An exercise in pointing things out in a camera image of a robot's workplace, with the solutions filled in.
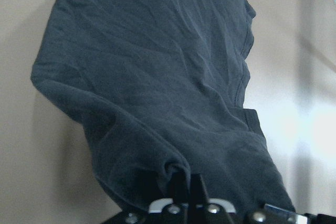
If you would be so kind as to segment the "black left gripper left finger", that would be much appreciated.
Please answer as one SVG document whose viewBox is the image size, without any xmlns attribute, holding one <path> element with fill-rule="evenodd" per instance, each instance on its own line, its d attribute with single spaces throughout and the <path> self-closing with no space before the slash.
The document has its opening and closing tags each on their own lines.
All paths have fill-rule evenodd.
<svg viewBox="0 0 336 224">
<path fill-rule="evenodd" d="M 175 204 L 189 203 L 189 188 L 183 172 L 176 172 L 172 175 L 168 186 L 168 195 Z"/>
</svg>

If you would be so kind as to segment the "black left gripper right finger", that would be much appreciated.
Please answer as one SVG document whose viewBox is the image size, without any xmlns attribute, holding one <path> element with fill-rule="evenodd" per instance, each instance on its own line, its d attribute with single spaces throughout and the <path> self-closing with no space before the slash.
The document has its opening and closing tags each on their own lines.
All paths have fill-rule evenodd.
<svg viewBox="0 0 336 224">
<path fill-rule="evenodd" d="M 202 175 L 192 174 L 190 182 L 190 204 L 207 205 L 209 197 Z"/>
</svg>

